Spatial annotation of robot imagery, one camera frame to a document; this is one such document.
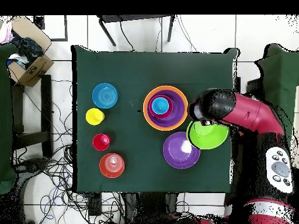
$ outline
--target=cardboard box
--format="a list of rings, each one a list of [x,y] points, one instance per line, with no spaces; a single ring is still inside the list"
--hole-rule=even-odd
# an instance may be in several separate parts
[[[34,40],[45,53],[51,46],[50,38],[44,34],[34,23],[25,16],[18,16],[12,20],[12,29],[22,38],[31,38]],[[27,70],[23,69],[15,61],[9,64],[11,78],[16,84],[33,87],[49,69],[54,62],[46,55],[36,58],[35,62]]]

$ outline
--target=cup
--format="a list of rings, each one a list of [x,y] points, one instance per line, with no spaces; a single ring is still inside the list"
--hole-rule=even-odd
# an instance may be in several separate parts
[[[88,122],[88,124],[98,125],[104,120],[105,115],[99,109],[91,108],[86,112],[85,118],[86,118],[86,121]]]
[[[98,151],[104,151],[110,145],[110,137],[106,134],[97,134],[92,140],[93,147]]]
[[[124,160],[115,153],[108,153],[100,160],[100,171],[107,178],[116,178],[124,172]]]

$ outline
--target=purple bowl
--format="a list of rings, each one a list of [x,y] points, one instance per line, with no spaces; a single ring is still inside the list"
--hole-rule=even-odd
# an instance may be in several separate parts
[[[163,145],[163,155],[169,165],[176,169],[187,169],[199,159],[200,149],[196,149],[187,140],[183,131],[170,135]]]
[[[150,120],[160,126],[160,127],[170,127],[178,123],[182,117],[184,116],[185,113],[185,106],[184,106],[184,101],[182,98],[174,91],[171,90],[162,90],[157,92],[156,94],[153,95],[165,95],[169,97],[172,101],[172,112],[170,113],[169,116],[166,118],[155,118],[150,110],[149,110],[149,105],[147,106],[147,111],[148,111],[148,116]]]

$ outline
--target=table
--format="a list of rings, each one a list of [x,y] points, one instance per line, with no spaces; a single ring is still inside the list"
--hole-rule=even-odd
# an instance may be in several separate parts
[[[226,53],[161,53],[161,52],[92,52],[72,46],[74,81],[74,190],[100,193],[104,191],[160,192],[229,192],[231,141],[220,147],[202,150],[199,161],[191,168],[170,167],[162,147],[168,136],[186,131],[191,119],[173,131],[158,131],[145,120],[142,104],[146,95],[160,85],[180,89],[192,102],[208,88],[231,89],[232,62],[237,49]],[[89,125],[86,112],[96,107],[93,88],[111,83],[118,91],[115,106],[104,109],[105,120]],[[107,150],[93,148],[98,133],[111,136]],[[118,153],[125,170],[118,178],[106,178],[99,170],[99,161],[107,153]]]
[[[141,19],[148,19],[148,18],[161,18],[161,27],[163,22],[163,17],[171,16],[169,21],[169,29],[168,29],[168,38],[167,41],[170,42],[171,40],[171,34],[172,34],[172,26],[173,22],[175,20],[175,15],[97,15],[99,18],[99,24],[101,28],[103,29],[105,35],[107,35],[108,39],[112,43],[113,46],[116,46],[114,40],[112,39],[111,35],[109,34],[107,28],[105,27],[104,23],[110,23],[110,22],[123,22],[126,20],[141,20]],[[161,28],[161,40],[163,35],[163,29]]]

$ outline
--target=orange bowl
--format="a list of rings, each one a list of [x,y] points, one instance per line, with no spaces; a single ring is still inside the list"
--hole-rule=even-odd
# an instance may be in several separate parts
[[[160,127],[160,126],[156,125],[154,122],[151,121],[151,119],[148,115],[148,110],[147,110],[148,103],[150,102],[150,100],[154,94],[156,94],[162,90],[171,90],[171,91],[177,93],[184,102],[185,112],[184,112],[183,117],[180,119],[179,122],[177,122],[175,125],[172,125],[170,127]],[[146,98],[143,102],[143,115],[144,115],[147,123],[149,123],[150,126],[154,127],[155,129],[160,130],[160,131],[171,131],[184,123],[185,119],[187,118],[187,108],[188,108],[188,101],[187,101],[186,96],[182,93],[182,91],[180,91],[179,89],[177,89],[176,87],[173,87],[173,86],[159,86],[159,87],[156,87],[155,89],[153,89],[152,91],[150,91],[148,93],[148,95],[146,96]]]

